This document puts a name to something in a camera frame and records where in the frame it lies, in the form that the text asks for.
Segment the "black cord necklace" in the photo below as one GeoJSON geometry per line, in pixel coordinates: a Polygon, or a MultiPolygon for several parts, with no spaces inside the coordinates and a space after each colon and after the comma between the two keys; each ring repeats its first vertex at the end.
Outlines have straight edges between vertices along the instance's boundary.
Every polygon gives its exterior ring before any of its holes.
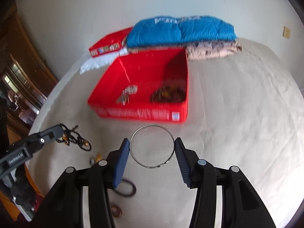
{"type": "Polygon", "coordinates": [[[64,130],[64,134],[62,136],[62,140],[57,139],[56,141],[58,143],[64,143],[67,146],[70,145],[70,142],[77,144],[82,150],[84,151],[91,151],[92,150],[92,146],[91,144],[85,140],[83,137],[81,137],[81,135],[79,133],[77,133],[75,131],[75,129],[78,128],[78,125],[76,125],[75,127],[73,127],[72,129],[69,129],[66,125],[60,123],[59,124],[63,130],[64,130]]]}

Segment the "screw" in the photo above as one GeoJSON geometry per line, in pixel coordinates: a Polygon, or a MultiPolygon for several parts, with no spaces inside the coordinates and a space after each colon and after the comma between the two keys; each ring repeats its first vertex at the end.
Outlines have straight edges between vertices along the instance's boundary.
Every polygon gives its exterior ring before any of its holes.
{"type": "Polygon", "coordinates": [[[206,164],[207,164],[207,161],[204,160],[204,159],[199,159],[199,160],[197,161],[197,163],[198,163],[199,165],[206,165],[206,164]]]}
{"type": "Polygon", "coordinates": [[[108,162],[107,162],[106,160],[100,160],[100,161],[98,162],[98,164],[99,164],[100,166],[105,166],[105,165],[108,164],[108,162]]]}
{"type": "Polygon", "coordinates": [[[239,172],[240,168],[234,165],[234,166],[231,167],[231,170],[233,172],[239,172]]]}
{"type": "Polygon", "coordinates": [[[74,171],[74,168],[72,166],[66,168],[65,172],[66,173],[72,173],[74,171]]]}

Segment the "black rubber band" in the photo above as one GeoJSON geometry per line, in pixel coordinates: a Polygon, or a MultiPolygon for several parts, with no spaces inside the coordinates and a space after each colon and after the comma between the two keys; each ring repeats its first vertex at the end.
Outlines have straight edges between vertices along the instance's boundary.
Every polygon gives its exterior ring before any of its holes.
{"type": "Polygon", "coordinates": [[[117,193],[117,194],[120,195],[120,196],[124,196],[124,197],[131,197],[131,196],[133,196],[133,195],[136,194],[136,186],[135,186],[134,183],[132,183],[130,180],[125,179],[125,178],[123,178],[123,179],[121,180],[121,182],[125,182],[125,183],[130,184],[130,185],[132,186],[132,188],[133,188],[133,189],[132,189],[132,192],[131,192],[130,194],[124,194],[124,193],[119,192],[117,189],[114,189],[114,192],[115,192],[115,193],[117,193]]]}

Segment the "white towel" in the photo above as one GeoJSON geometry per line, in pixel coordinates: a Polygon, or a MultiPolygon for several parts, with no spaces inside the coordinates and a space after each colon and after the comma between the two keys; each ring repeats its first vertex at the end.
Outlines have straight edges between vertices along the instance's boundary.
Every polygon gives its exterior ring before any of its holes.
{"type": "Polygon", "coordinates": [[[106,65],[110,65],[118,56],[127,54],[127,48],[124,47],[120,51],[111,52],[94,58],[91,57],[80,67],[80,74],[83,74],[84,72],[89,70],[99,69],[106,65]]]}

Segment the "white wall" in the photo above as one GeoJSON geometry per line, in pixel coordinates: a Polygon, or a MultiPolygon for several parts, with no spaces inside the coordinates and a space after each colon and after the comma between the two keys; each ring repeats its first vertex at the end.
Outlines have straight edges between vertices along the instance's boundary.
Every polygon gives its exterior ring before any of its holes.
{"type": "Polygon", "coordinates": [[[105,34],[157,16],[212,15],[270,47],[304,84],[304,26],[288,0],[17,0],[39,54],[61,78],[105,34]],[[291,29],[289,40],[283,27],[291,29]]]}

